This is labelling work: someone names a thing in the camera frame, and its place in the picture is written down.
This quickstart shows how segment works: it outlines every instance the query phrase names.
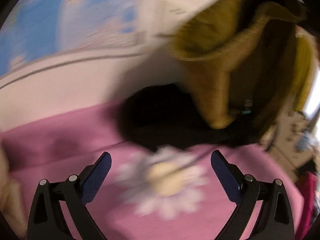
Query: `wall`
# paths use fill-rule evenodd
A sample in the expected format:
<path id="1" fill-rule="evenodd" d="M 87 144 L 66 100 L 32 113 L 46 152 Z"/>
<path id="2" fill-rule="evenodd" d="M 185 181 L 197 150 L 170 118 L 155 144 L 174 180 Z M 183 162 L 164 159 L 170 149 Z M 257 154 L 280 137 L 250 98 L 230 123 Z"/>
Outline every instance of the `wall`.
<path id="1" fill-rule="evenodd" d="M 169 56 L 169 39 L 155 36 L 156 1 L 141 1 L 143 46 L 58 54 L 2 77 L 0 129 L 124 98 L 148 85 L 181 80 L 180 67 Z M 186 17 L 213 1 L 172 0 L 187 8 Z"/>

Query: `yellow fabric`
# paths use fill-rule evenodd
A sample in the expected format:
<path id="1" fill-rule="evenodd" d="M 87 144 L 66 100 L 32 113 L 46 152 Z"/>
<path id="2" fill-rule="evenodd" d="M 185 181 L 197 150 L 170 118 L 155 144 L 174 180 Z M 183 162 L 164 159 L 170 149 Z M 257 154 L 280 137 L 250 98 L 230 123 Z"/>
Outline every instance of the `yellow fabric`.
<path id="1" fill-rule="evenodd" d="M 311 34 L 300 27 L 298 33 L 295 78 L 291 93 L 296 98 L 293 110 L 302 112 L 316 74 L 317 51 L 314 37 Z"/>
<path id="2" fill-rule="evenodd" d="M 179 30 L 173 56 L 183 63 L 185 84 L 212 128 L 227 127 L 235 118 L 230 113 L 242 110 L 250 95 L 259 113 L 254 126 L 268 129 L 291 85 L 294 23 L 303 17 L 297 0 L 219 0 Z M 272 84 L 269 65 L 277 66 L 278 78 L 287 72 L 282 83 Z M 266 90 L 269 82 L 280 92 Z"/>
<path id="3" fill-rule="evenodd" d="M 294 80 L 291 87 L 291 93 L 297 96 L 299 105 L 295 104 L 295 110 L 302 110 L 305 101 L 307 100 L 311 86 L 307 86 L 308 74 L 311 67 L 312 51 L 308 39 L 304 36 L 297 37 L 297 52 L 294 66 Z"/>

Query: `pink carpet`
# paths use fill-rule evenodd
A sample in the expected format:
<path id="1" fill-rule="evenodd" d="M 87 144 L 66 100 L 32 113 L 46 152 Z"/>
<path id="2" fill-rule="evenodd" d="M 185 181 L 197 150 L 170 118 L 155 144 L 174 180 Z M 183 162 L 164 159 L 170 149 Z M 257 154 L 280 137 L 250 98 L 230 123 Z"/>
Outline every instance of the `pink carpet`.
<path id="1" fill-rule="evenodd" d="M 103 151 L 112 156 L 112 167 L 95 200 L 87 204 L 92 217 L 109 240 L 212 240 L 222 229 L 235 204 L 231 203 L 210 165 L 210 155 L 196 165 L 204 171 L 207 183 L 197 186 L 202 192 L 197 208 L 180 212 L 174 219 L 164 220 L 159 212 L 148 215 L 137 212 L 137 203 L 125 203 L 121 195 L 127 190 L 116 183 L 120 167 L 131 160 L 132 154 L 147 150 L 124 142 L 116 129 L 114 117 L 117 105 L 94 106 L 33 122 L 4 133 L 3 143 L 11 164 L 12 176 L 22 184 L 23 202 L 29 212 L 37 184 L 43 178 L 50 182 L 65 180 L 93 164 Z M 258 145 L 236 149 L 199 145 L 192 155 L 219 149 L 230 163 L 257 180 L 272 182 L 280 178 L 289 196 L 295 229 L 297 229 L 303 198 L 290 178 Z M 257 218 L 256 206 L 241 239 L 249 237 Z M 77 233 L 68 212 L 64 214 L 71 232 Z"/>

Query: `blue gripper pad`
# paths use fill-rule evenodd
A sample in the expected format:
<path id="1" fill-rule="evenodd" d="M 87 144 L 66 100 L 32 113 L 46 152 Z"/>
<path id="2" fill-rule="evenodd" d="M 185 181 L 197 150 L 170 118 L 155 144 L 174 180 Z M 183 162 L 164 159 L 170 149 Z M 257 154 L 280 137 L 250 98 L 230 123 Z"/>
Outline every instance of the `blue gripper pad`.
<path id="1" fill-rule="evenodd" d="M 89 175 L 83 182 L 80 192 L 81 202 L 83 205 L 91 202 L 96 196 L 111 168 L 111 155 L 104 152 L 94 165 L 88 167 L 92 168 Z"/>
<path id="2" fill-rule="evenodd" d="M 230 201 L 235 202 L 237 205 L 241 203 L 241 187 L 235 176 L 232 174 L 228 167 L 229 163 L 222 156 L 221 152 L 215 150 L 211 154 L 211 166 L 216 173 L 220 183 L 223 186 Z"/>

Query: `black fabric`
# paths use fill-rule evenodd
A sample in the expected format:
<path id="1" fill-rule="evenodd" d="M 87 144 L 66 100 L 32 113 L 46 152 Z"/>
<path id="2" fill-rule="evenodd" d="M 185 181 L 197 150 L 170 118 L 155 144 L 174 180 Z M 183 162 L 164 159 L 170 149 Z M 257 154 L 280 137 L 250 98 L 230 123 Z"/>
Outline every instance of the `black fabric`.
<path id="1" fill-rule="evenodd" d="M 120 109 L 118 126 L 125 139 L 155 152 L 163 145 L 185 149 L 203 143 L 249 144 L 250 121 L 250 114 L 239 115 L 227 128 L 211 129 L 191 96 L 169 84 L 144 88 L 128 98 Z"/>
<path id="2" fill-rule="evenodd" d="M 310 161 L 306 162 L 301 167 L 297 168 L 296 173 L 298 176 L 301 176 L 307 171 L 310 171 L 311 173 L 316 174 L 316 164 L 313 158 Z"/>

